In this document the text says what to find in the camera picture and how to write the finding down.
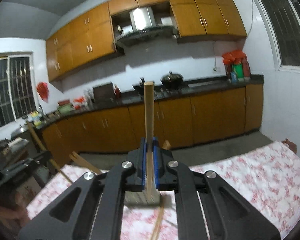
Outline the person left hand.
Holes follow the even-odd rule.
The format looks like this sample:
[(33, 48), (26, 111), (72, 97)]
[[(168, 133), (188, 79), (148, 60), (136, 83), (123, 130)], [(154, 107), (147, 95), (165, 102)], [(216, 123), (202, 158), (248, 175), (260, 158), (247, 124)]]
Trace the person left hand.
[(30, 220), (19, 191), (14, 190), (10, 194), (0, 193), (0, 220), (5, 223), (14, 221), (21, 228)]

